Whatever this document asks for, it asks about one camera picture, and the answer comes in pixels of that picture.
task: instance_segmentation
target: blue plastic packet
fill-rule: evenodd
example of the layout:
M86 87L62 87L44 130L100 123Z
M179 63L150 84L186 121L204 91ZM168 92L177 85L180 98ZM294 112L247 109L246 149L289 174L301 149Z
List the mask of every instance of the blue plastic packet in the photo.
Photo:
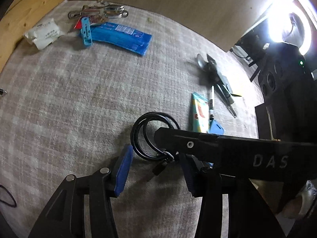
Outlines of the blue plastic packet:
M94 41L114 44L139 55L145 55L152 35L128 26L106 22L91 27L91 37Z

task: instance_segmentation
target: black coiled cable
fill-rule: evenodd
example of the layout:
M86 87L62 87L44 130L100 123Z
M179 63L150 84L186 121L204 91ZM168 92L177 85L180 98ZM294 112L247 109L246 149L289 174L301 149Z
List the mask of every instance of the black coiled cable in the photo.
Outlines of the black coiled cable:
M145 113L144 115L140 116L137 119L137 121L134 123L132 130L131 130L130 140L131 140L131 145L133 147L134 152L138 156L142 157L143 159L149 160L149 161L161 161L164 159L174 160L174 156L171 153L169 153L168 151L159 150L149 140L149 138L146 134L146 127L150 121L161 121L161 122L164 122L165 124L167 124L170 129L175 129L171 123L171 122L173 122L176 125L177 129L180 130L180 126L178 125L176 120L167 113L158 113L158 112ZM141 148L140 143L139 143L139 138L138 138L139 131L140 131L141 127L143 127L143 136L144 136L146 143L158 155L150 155L150 154L146 153Z

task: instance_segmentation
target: blue object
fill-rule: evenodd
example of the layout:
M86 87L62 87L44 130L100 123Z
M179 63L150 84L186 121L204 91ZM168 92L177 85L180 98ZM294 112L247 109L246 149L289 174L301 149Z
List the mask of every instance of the blue object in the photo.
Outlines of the blue object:
M94 41L106 42L145 55L152 35L128 26L106 22L91 28Z
M219 122L217 122L215 119L212 120L210 128L209 128L209 134L218 134L218 135L223 135L224 134L224 129L220 125Z
M126 144L111 172L111 179L112 183L115 185L114 194L116 197L118 197L124 189L130 166L132 164L132 159L133 147Z
M81 19L81 36L82 41L86 47L90 47L93 44L93 40L91 38L91 30L90 30L90 22L88 17L83 17Z

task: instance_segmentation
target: metal rivet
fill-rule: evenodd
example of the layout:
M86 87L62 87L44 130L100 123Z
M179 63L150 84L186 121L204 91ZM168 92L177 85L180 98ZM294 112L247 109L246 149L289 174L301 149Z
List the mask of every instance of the metal rivet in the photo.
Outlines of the metal rivet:
M75 179L74 175L68 175L66 176L66 181L73 181Z
M103 167L103 168L100 169L100 172L102 174L107 174L107 173L109 173L109 171L110 171L110 169L108 167Z
M188 147L189 149L191 149L193 146L194 146L194 142L189 141L189 142L187 143L187 147Z

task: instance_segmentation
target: black wire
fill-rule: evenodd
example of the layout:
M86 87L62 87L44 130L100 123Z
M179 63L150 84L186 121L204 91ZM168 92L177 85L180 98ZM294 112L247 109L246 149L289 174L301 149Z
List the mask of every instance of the black wire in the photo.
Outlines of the black wire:
M250 61L252 60L250 56L241 57L241 56L237 55L234 51L232 51L232 52L233 52L236 56L238 56L239 58L245 59L245 60L247 60L248 62L250 62Z
M144 115L140 116L137 121L134 123L131 134L130 134L130 140L131 140L131 145L133 147L134 152L142 157L145 160L149 161L160 161L164 159L169 159L169 160L174 160L174 156L169 153L168 151L161 151L157 147L153 145L153 143L149 140L147 134L146 134L146 127L147 124L150 121L161 121L165 124L168 125L170 129L175 129L174 126L172 125L171 121L176 125L177 129L180 130L180 126L176 122L176 120L171 117L167 113L158 113L158 112L148 112L145 113ZM140 146L139 143L139 131L143 127L143 136L145 138L146 143L150 146L151 149L153 149L158 155L150 155L147 154Z
M16 201L15 199L13 198L12 194L7 190L6 187L4 187L3 185L0 185L0 188L4 189L8 194L9 196L11 197L12 201L13 201L13 204L9 204L8 202L6 201L3 201L3 200L0 200L1 203L7 205L7 206L10 206L10 207L16 207Z

